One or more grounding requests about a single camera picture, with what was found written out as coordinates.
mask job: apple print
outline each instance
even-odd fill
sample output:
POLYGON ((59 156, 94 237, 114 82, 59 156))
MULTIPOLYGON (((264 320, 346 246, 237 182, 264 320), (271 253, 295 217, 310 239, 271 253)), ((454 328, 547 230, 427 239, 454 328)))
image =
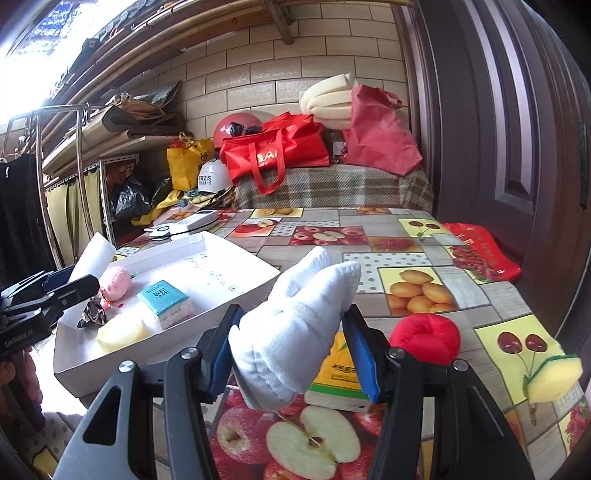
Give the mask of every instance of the apple print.
POLYGON ((252 468, 246 467, 231 458, 216 461, 220 480, 256 480, 257 475, 252 468))
POLYGON ((351 463, 343 463, 340 466, 340 474, 343 480, 366 480, 369 468, 374 459, 375 444, 363 445, 359 458, 351 463))
POLYGON ((265 467, 262 480, 305 480, 303 477, 290 472, 287 468, 271 460, 265 467))
POLYGON ((299 415, 300 412, 302 410, 304 410, 304 408, 306 408, 307 406, 308 405, 304 402, 304 396, 297 395, 295 397, 295 400, 287 407, 282 408, 279 411, 279 413, 281 413, 281 415, 288 415, 288 416, 292 417, 295 415, 299 415))
POLYGON ((290 240, 290 245, 310 245, 309 240, 298 240, 297 238, 292 238, 290 240))
POLYGON ((339 240, 339 237, 337 236, 333 236, 333 235, 329 235, 328 233, 315 233, 314 235, 312 235, 314 238, 316 238, 317 240, 320 240, 322 242, 327 242, 327 243, 333 243, 339 240))
POLYGON ((244 225, 238 225, 234 231, 236 233, 252 233, 258 232, 261 227, 257 223, 246 223, 244 225))
POLYGON ((296 232, 294 239, 309 242, 312 240, 312 235, 309 232, 296 232))
POLYGON ((342 245, 365 245, 367 242, 360 236, 348 236, 343 238, 340 243, 342 245))
POLYGON ((222 415, 217 426, 217 441, 230 458, 256 465, 271 460, 265 444, 267 430, 275 414, 248 407, 232 407, 222 415))
POLYGON ((345 238, 345 236, 341 232, 334 232, 332 230, 325 230, 324 234, 334 236, 336 238, 345 238))
POLYGON ((226 452, 224 452, 222 450, 222 447, 220 447, 220 444, 217 441, 217 436, 214 436, 211 439, 211 441, 210 441, 210 447, 211 447, 211 450, 212 450, 213 459, 215 460, 216 463, 219 460, 225 460, 225 459, 230 459, 231 460, 231 458, 226 454, 226 452))
POLYGON ((358 226, 344 226, 340 231, 348 236, 363 236, 363 230, 358 226))
POLYGON ((366 432, 377 437, 382 430, 385 409, 386 405, 383 403, 372 405, 367 413, 354 413, 353 418, 366 432))
POLYGON ((309 406, 302 410, 300 423, 302 430, 280 421, 267 432, 271 456, 290 472, 309 480, 330 480, 337 463, 359 457, 359 438, 342 413, 309 406))
POLYGON ((246 406, 246 402, 244 402, 240 390, 235 390, 234 388, 230 390, 228 397, 226 398, 226 405, 228 407, 246 406))
POLYGON ((263 220, 259 220, 256 224, 260 228, 267 228, 268 226, 276 225, 278 222, 277 220, 273 220, 270 218, 264 218, 263 220))

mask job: window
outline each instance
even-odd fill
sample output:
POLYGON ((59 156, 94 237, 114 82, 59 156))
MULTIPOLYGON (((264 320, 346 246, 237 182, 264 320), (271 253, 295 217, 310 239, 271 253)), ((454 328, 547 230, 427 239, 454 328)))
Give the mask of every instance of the window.
POLYGON ((135 0, 60 2, 43 21, 0 60, 0 125, 38 108, 92 38, 135 0))

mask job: red bag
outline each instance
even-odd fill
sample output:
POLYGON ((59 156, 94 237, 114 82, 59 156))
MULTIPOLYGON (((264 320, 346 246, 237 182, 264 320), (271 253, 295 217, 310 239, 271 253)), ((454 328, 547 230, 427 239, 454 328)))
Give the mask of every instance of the red bag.
POLYGON ((519 265, 503 255, 493 236, 484 227, 468 223, 443 223, 442 225, 470 248, 476 250, 501 280, 515 281, 521 275, 519 265))
POLYGON ((269 194, 285 180, 286 168, 329 165, 329 153, 320 136, 324 127, 314 122, 312 115, 282 113, 262 128, 259 134, 224 139, 220 158, 232 180, 252 173, 259 192, 269 194), (273 167, 277 167, 277 180, 265 186, 260 171, 273 167))
POLYGON ((351 104, 351 130, 348 135, 345 132, 347 155, 342 163, 396 175, 418 167, 423 158, 417 143, 394 112, 402 107, 400 98, 381 88, 359 85, 353 88, 351 104))

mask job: brick wall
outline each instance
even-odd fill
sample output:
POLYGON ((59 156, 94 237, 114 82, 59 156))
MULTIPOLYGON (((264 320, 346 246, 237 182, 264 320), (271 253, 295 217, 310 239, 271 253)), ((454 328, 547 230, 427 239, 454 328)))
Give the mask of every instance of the brick wall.
MULTIPOLYGON (((343 2, 290 7, 293 45, 272 24, 221 35, 144 72, 122 90, 132 94, 182 80, 177 95, 187 129, 211 136, 228 114, 299 113, 301 94, 317 81, 355 72, 361 83, 396 93, 408 121, 408 94, 394 17, 387 4, 343 2)), ((109 98, 116 91, 105 95, 109 98)))

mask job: blue gripper pad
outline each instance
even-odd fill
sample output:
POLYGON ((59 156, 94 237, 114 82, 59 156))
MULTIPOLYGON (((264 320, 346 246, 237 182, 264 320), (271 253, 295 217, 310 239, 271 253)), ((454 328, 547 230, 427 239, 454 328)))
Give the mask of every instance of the blue gripper pad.
POLYGON ((244 310, 242 310, 240 305, 231 304, 220 325, 217 329, 213 330, 209 345, 203 351, 202 378, 206 381, 206 385, 202 385, 202 389, 211 401, 215 401, 224 392, 228 384, 228 378, 232 372, 233 365, 228 333, 232 325, 238 325, 240 323, 243 315, 244 310))
POLYGON ((368 341, 372 341, 370 328, 356 305, 351 306, 342 321, 343 333, 361 390, 373 403, 377 403, 380 397, 380 387, 375 358, 368 345, 368 341))

